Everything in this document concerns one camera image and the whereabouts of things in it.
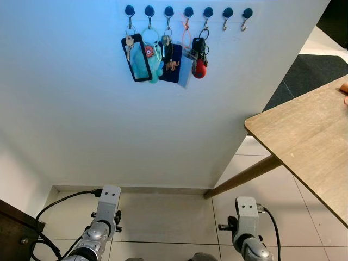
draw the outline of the black cable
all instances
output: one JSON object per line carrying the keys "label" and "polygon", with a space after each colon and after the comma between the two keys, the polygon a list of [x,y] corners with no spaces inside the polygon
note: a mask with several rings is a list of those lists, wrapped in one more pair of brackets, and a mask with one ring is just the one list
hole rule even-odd
{"label": "black cable", "polygon": [[38,228],[38,224],[39,224],[39,218],[40,216],[46,211],[48,210],[50,207],[64,201],[64,200],[68,200],[69,198],[72,198],[72,197],[75,197],[75,196],[78,196],[78,195],[82,195],[82,194],[94,194],[97,196],[97,193],[99,192],[99,190],[88,190],[88,191],[81,191],[81,192],[78,192],[78,193],[75,193],[75,194],[72,194],[70,196],[66,196],[60,200],[57,200],[55,202],[53,202],[52,204],[48,205],[47,207],[45,207],[42,211],[40,211],[38,213],[38,215],[36,216],[36,219],[35,219],[35,230],[37,232],[37,234],[42,238],[42,239],[39,239],[39,240],[36,240],[34,241],[31,245],[30,245],[30,252],[31,252],[31,256],[32,258],[35,260],[35,261],[41,261],[39,259],[37,259],[35,256],[34,256],[34,247],[35,247],[35,244],[36,243],[42,243],[42,244],[45,244],[47,246],[49,246],[52,251],[54,252],[55,256],[58,258],[58,261],[62,260],[63,258],[66,257],[66,255],[71,251],[71,249],[75,246],[75,244],[80,240],[80,238],[78,238],[74,244],[70,247],[70,249],[67,251],[67,253],[65,253],[63,256],[61,256],[60,254],[60,250],[53,244],[53,242],[51,240],[49,240],[42,232],[39,231],[39,228]]}
{"label": "black cable", "polygon": [[274,229],[276,231],[276,237],[277,237],[278,261],[281,261],[282,260],[282,258],[281,258],[281,239],[279,237],[279,231],[278,231],[276,220],[274,219],[274,217],[272,216],[271,212],[268,209],[263,208],[263,210],[266,211],[270,215],[272,223],[274,225]]}

